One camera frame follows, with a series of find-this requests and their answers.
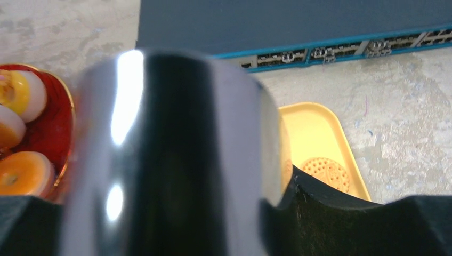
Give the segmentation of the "blue frosted donut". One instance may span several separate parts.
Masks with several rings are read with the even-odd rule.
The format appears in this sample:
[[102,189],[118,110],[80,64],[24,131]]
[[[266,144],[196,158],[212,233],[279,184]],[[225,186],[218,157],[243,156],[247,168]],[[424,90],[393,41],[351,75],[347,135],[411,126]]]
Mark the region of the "blue frosted donut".
[[45,85],[33,72],[1,70],[1,104],[19,115],[25,123],[37,119],[46,103]]

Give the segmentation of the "white chocolate-drizzled donut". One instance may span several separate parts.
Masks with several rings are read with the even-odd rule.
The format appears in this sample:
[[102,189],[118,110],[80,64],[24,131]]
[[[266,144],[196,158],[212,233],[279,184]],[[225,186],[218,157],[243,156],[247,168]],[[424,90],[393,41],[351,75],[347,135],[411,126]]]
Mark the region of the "white chocolate-drizzled donut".
[[1,148],[13,148],[23,139],[26,126],[20,116],[1,105]]

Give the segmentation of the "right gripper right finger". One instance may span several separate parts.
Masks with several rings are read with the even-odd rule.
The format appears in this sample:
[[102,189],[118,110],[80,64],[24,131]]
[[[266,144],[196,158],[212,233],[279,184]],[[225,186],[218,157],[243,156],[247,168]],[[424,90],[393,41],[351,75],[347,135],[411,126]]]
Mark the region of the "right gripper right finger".
[[451,197],[377,204],[295,168],[279,205],[261,203],[269,255],[451,255]]

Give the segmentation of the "yellow frosted donut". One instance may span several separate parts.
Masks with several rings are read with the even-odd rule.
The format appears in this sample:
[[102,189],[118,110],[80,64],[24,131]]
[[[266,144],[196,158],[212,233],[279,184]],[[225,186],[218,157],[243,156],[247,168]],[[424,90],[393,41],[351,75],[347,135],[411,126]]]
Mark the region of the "yellow frosted donut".
[[1,160],[2,196],[46,197],[55,178],[49,159],[36,151],[21,151]]

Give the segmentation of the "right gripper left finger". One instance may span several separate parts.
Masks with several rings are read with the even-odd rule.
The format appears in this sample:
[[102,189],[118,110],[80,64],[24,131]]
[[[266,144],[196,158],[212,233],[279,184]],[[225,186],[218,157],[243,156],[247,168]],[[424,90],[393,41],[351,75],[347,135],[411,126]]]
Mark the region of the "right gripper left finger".
[[34,196],[1,197],[1,255],[56,255],[63,207]]

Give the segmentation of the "red three-tier cake stand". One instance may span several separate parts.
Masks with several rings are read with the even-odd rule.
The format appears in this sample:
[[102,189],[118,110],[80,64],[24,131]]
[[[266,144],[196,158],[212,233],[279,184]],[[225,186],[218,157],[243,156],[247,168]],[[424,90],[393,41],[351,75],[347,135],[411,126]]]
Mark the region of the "red three-tier cake stand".
[[44,69],[21,63],[2,63],[1,69],[30,71],[46,87],[47,104],[44,111],[27,124],[23,141],[12,151],[38,151],[50,160],[55,168],[55,178],[45,198],[61,203],[67,191],[68,159],[75,124],[75,107],[70,91],[60,77]]

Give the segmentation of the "metal white-tipped tongs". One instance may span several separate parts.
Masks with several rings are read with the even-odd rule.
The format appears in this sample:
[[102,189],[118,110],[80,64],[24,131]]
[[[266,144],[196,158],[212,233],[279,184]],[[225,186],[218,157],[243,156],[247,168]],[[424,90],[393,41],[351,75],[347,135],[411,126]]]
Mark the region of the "metal white-tipped tongs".
[[290,142],[255,78],[221,61],[131,50],[77,81],[58,255],[269,255]]

